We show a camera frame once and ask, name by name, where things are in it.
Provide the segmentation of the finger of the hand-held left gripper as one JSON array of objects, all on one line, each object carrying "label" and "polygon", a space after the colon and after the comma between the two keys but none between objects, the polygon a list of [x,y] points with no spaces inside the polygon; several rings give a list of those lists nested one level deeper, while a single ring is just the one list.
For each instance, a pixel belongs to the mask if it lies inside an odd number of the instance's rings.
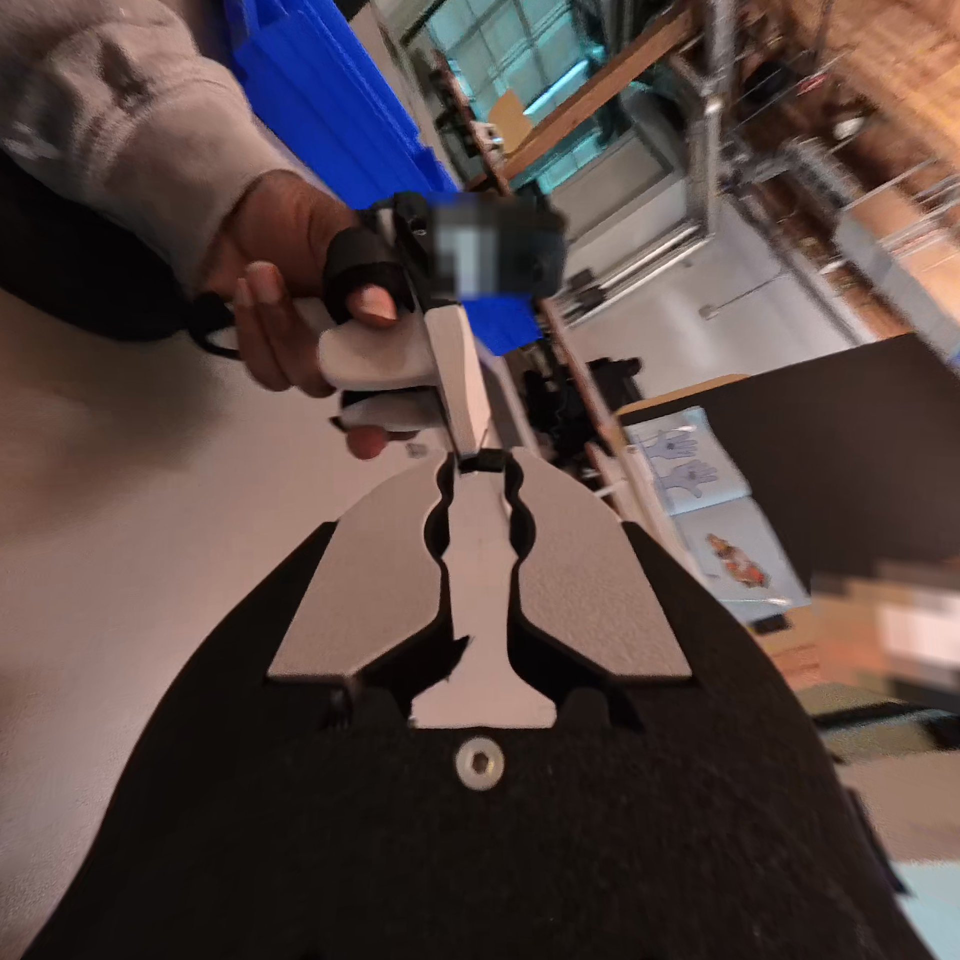
[{"label": "finger of the hand-held left gripper", "polygon": [[492,411],[467,313],[461,305],[434,307],[425,329],[453,447],[473,459],[484,449]]}]

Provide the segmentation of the grey metal frame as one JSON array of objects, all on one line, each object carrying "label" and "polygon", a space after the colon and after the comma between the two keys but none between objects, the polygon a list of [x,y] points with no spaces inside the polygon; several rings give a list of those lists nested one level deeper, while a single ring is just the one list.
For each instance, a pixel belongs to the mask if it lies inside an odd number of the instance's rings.
[{"label": "grey metal frame", "polygon": [[704,70],[694,67],[685,53],[668,57],[681,87],[693,97],[687,126],[687,219],[602,277],[584,273],[570,280],[561,311],[568,327],[584,325],[700,253],[717,234],[725,192],[790,174],[827,215],[837,213],[850,198],[840,167],[818,139],[793,137],[771,153],[754,155],[725,127],[736,62],[736,8],[735,2],[705,2]]}]

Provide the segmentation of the lego instruction booklet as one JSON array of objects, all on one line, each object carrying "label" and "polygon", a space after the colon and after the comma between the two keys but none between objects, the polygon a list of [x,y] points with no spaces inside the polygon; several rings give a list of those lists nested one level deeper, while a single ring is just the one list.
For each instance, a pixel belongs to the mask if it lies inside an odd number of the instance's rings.
[{"label": "lego instruction booklet", "polygon": [[810,605],[751,488],[692,406],[624,428],[703,585],[743,625]]}]

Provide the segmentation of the person's left hand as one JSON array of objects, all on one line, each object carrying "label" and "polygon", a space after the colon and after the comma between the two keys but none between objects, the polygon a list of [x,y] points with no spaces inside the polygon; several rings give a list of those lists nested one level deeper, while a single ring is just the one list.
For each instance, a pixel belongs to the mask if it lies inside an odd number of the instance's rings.
[{"label": "person's left hand", "polygon": [[319,337],[294,301],[324,296],[330,243],[357,225],[340,199],[287,171],[260,177],[222,222],[199,289],[231,302],[239,357],[261,387],[334,394],[321,373]]}]

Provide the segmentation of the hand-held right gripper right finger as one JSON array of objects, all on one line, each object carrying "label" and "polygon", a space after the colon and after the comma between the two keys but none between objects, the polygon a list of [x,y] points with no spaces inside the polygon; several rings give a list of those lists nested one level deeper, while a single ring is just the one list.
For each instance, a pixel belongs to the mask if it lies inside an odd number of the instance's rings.
[{"label": "hand-held right gripper right finger", "polygon": [[510,504],[508,659],[534,689],[691,679],[630,539],[592,492],[524,448],[504,468]]}]

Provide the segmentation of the black honeycomb wrist rest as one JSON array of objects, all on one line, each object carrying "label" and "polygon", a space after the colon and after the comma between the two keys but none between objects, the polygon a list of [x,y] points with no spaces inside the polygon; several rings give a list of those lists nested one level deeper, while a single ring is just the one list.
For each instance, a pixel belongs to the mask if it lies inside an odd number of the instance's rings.
[{"label": "black honeycomb wrist rest", "polygon": [[135,234],[63,198],[1,154],[1,286],[104,339],[159,342],[185,332],[196,306]]}]

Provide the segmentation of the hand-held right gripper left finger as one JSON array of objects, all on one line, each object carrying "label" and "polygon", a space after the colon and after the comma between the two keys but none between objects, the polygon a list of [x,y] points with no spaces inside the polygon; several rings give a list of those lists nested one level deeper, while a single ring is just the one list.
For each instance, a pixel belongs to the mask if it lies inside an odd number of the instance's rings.
[{"label": "hand-held right gripper left finger", "polygon": [[454,459],[433,453],[341,516],[273,657],[277,682],[429,689],[450,678]]}]

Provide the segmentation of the black panel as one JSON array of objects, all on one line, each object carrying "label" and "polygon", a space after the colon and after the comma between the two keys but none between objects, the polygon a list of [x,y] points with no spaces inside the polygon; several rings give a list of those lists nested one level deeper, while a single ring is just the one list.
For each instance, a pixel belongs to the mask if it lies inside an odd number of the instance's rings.
[{"label": "black panel", "polygon": [[903,334],[619,415],[702,407],[807,589],[958,574],[959,382]]}]

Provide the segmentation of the blue storage bin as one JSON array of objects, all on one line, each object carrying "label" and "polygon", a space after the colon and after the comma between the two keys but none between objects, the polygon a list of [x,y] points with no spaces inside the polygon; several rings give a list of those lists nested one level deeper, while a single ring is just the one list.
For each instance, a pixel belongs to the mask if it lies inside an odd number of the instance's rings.
[{"label": "blue storage bin", "polygon": [[469,327],[467,340],[482,345],[493,356],[510,354],[543,337],[533,298],[522,295],[465,297],[461,306]]},{"label": "blue storage bin", "polygon": [[336,2],[222,7],[254,113],[342,201],[459,190]]}]

